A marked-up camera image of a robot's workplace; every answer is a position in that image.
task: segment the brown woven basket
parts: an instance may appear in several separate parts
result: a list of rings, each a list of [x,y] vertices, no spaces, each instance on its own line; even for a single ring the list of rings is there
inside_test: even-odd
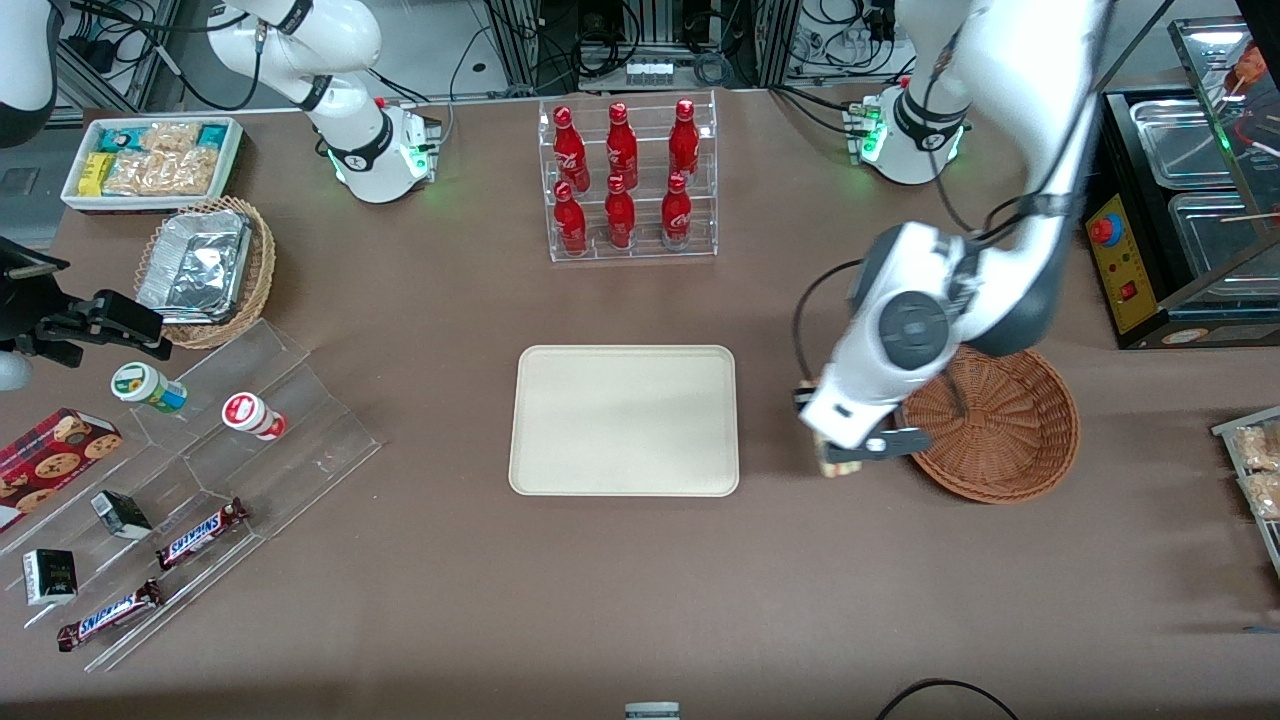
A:
[[[219,197],[184,208],[178,214],[212,213],[215,210],[236,210],[247,215],[253,222],[253,240],[250,242],[248,268],[241,282],[241,302],[236,316],[221,325],[164,327],[164,337],[172,340],[174,345],[191,350],[211,350],[225,345],[256,323],[266,305],[266,296],[271,292],[271,273],[275,272],[275,238],[271,237],[271,228],[266,227],[262,215],[248,202],[238,197]],[[156,228],[156,232],[151,233],[147,249],[142,251],[142,263],[138,264],[138,270],[133,275],[134,293],[142,287],[142,278],[147,273],[151,250],[155,249],[159,234],[160,228]]]
[[[961,347],[950,377],[955,389],[938,375],[902,404],[906,423],[933,438],[914,456],[922,470],[956,495],[998,505],[1044,495],[1066,477],[1080,418],[1039,354],[988,357]]]

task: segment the table surface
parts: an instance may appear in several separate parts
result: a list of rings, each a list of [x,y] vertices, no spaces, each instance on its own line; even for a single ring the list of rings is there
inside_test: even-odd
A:
[[[717,97],[721,255],[644,266],[548,260],[536,102],[458,108],[439,181],[385,206],[334,181],[303,115],[242,115],[234,188],[279,247],[266,316],[387,445],[116,670],[84,675],[0,607],[0,715],[608,719],[677,700],[696,719],[845,719],[925,676],[1023,717],[1280,707],[1280,638],[1240,632],[1280,623],[1280,583],[1208,432],[1277,404],[1280,351],[1115,350],[1080,242],[1038,348],[1083,421],[1057,491],[975,505],[909,460],[820,479],[791,410],[792,304],[884,228],[951,225],[932,187],[850,168],[838,136],[771,95]],[[1007,141],[975,124],[946,176],[972,220],[1021,186]],[[156,222],[68,211],[63,287],[131,287]],[[812,304],[815,363],[846,324],[844,287]],[[516,363],[539,343],[728,347],[737,492],[512,492]],[[129,359],[42,363],[0,400],[0,437],[64,405],[120,413],[105,379]],[[996,716],[929,693],[897,716]]]

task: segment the yellow control panel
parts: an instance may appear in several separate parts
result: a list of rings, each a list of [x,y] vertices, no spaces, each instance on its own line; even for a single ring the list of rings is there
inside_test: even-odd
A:
[[[1151,290],[1147,268],[1129,232],[1129,218],[1125,215],[1120,196],[1107,201],[1084,223],[1093,249],[1093,259],[1102,275],[1102,287],[1107,293],[1107,305],[1116,328],[1126,333],[1139,323],[1156,314],[1156,293]]]

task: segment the yogurt cup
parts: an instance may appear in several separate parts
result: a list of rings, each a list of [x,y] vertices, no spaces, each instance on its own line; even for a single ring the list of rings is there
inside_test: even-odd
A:
[[[169,414],[187,404],[187,388],[146,363],[122,365],[111,377],[111,393],[125,402],[141,402]]]
[[[264,441],[276,439],[289,427],[284,415],[268,407],[266,402],[252,392],[237,392],[227,400],[223,405],[223,423],[233,430]]]

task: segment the coca-cola bottle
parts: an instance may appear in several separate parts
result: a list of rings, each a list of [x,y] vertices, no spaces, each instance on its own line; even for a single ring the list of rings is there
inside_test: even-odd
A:
[[[640,183],[640,151],[636,132],[627,122],[627,106],[622,102],[609,105],[609,137],[604,146],[609,152],[609,173],[621,174],[626,188],[635,190]]]
[[[561,105],[552,113],[556,122],[556,164],[561,179],[568,181],[577,192],[591,187],[591,173],[586,169],[586,145],[573,127],[573,113]]]
[[[573,188],[566,181],[556,182],[556,232],[559,233],[561,246],[568,255],[582,255],[586,252],[586,215],[582,206],[573,200]]]
[[[671,128],[671,172],[686,178],[698,174],[698,127],[694,126],[694,101],[685,97],[676,102],[676,126]]]
[[[636,228],[636,204],[627,193],[623,176],[609,176],[609,196],[604,200],[604,214],[609,218],[609,242],[618,250],[631,247],[631,233]]]
[[[692,204],[685,192],[684,173],[671,173],[667,178],[667,196],[662,199],[662,243],[668,250],[689,246],[689,213]]]

